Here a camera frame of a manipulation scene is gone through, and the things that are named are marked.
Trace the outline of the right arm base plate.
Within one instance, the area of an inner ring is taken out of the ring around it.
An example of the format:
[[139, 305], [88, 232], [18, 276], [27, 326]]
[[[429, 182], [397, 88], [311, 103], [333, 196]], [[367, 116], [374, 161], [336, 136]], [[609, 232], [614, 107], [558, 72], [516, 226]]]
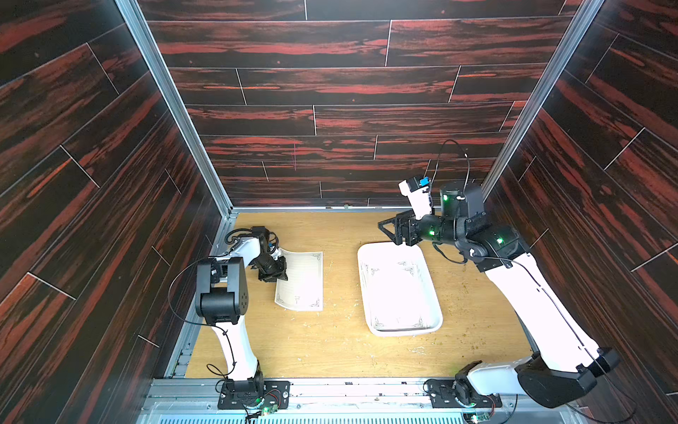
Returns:
[[502, 406], [499, 397], [481, 395], [466, 381], [459, 383], [455, 379], [428, 379], [423, 383], [423, 390], [434, 409], [494, 409]]

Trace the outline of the white plastic storage tray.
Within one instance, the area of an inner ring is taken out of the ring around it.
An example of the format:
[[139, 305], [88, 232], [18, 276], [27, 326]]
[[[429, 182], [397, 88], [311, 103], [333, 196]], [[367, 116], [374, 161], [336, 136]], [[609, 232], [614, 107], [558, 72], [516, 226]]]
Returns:
[[441, 306], [419, 247], [392, 242], [358, 249], [365, 321], [377, 337], [410, 337], [439, 330]]

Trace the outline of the left aluminium frame post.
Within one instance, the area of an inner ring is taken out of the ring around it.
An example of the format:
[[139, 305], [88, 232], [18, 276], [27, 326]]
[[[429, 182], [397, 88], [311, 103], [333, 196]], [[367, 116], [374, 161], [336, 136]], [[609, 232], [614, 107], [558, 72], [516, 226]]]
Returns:
[[133, 0], [115, 0], [115, 4], [147, 64], [180, 134], [184, 138], [185, 144], [194, 162], [196, 162], [220, 214], [222, 217], [229, 217], [233, 208], [232, 202], [218, 178], [194, 123], [192, 123], [139, 3]]

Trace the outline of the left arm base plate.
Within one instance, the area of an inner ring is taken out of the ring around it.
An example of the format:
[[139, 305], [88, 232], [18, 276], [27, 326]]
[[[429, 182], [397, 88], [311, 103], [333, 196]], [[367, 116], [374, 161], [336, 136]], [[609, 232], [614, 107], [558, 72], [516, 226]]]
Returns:
[[284, 410], [289, 407], [291, 383], [266, 379], [256, 382], [227, 379], [219, 389], [219, 410], [264, 409]]

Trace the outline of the right aluminium frame post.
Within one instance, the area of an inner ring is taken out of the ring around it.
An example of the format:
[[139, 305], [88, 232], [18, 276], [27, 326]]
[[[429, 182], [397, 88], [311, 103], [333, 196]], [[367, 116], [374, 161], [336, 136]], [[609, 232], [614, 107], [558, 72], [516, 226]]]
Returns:
[[578, 7], [570, 24], [557, 45], [552, 58], [531, 93], [523, 111], [519, 115], [514, 127], [504, 143], [498, 157], [482, 183], [483, 200], [486, 201], [492, 190], [499, 182], [503, 171], [508, 166], [520, 146], [521, 141], [529, 131], [531, 124], [539, 114], [544, 102], [556, 85], [566, 65], [571, 60], [574, 52], [584, 38], [591, 24], [600, 11], [604, 0], [585, 0]]

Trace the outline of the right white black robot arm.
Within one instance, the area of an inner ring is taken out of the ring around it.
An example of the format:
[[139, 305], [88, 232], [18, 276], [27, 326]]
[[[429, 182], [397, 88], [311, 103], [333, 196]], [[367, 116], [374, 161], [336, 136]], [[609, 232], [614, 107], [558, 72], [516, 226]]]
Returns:
[[379, 222], [379, 229], [397, 245], [428, 241], [455, 247], [501, 291], [537, 346], [531, 356], [514, 362], [475, 361], [461, 369], [452, 385], [459, 404], [472, 407], [483, 397], [526, 395], [556, 408], [584, 397], [619, 365], [615, 349], [599, 346], [561, 303], [519, 232], [492, 223], [479, 185], [442, 186], [440, 214], [434, 212], [429, 178], [408, 178], [399, 189], [411, 210]]

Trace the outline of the aluminium frame post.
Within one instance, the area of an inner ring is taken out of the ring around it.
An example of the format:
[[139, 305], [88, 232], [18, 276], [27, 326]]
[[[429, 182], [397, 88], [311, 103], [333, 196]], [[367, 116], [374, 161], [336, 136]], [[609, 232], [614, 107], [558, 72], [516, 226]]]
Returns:
[[585, 0], [578, 7], [570, 24], [557, 45], [552, 58], [531, 93], [523, 111], [519, 115], [514, 127], [504, 143], [498, 157], [482, 183], [483, 200], [486, 201], [492, 190], [499, 182], [503, 171], [508, 166], [520, 146], [521, 141], [529, 131], [531, 124], [539, 114], [544, 102], [556, 85], [566, 65], [571, 60], [574, 52], [584, 38], [591, 24], [600, 11], [604, 0]]
[[133, 0], [115, 0], [115, 4], [147, 64], [180, 134], [184, 138], [185, 144], [194, 162], [196, 162], [220, 214], [222, 217], [229, 217], [233, 208], [232, 202], [218, 178], [194, 123], [192, 123], [139, 3]]

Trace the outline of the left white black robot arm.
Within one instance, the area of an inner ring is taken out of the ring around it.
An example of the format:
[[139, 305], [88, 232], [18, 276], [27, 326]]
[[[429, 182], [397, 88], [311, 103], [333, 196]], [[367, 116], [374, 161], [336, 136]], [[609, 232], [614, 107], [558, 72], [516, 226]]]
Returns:
[[230, 365], [221, 374], [220, 395], [229, 404], [260, 402], [264, 377], [245, 326], [250, 301], [245, 271], [252, 268], [262, 282], [276, 283], [288, 279], [287, 263], [279, 252], [277, 236], [264, 226], [230, 231], [225, 242], [227, 254], [197, 264], [195, 310], [215, 332]]

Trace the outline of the front aluminium rail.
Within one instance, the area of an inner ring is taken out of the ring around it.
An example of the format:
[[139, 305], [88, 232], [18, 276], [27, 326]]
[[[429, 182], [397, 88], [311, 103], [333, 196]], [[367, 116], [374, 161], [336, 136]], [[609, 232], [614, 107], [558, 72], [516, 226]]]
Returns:
[[291, 378], [253, 407], [221, 408], [214, 379], [156, 380], [139, 423], [582, 423], [567, 406], [547, 409], [525, 395], [475, 408], [429, 388], [425, 377]]

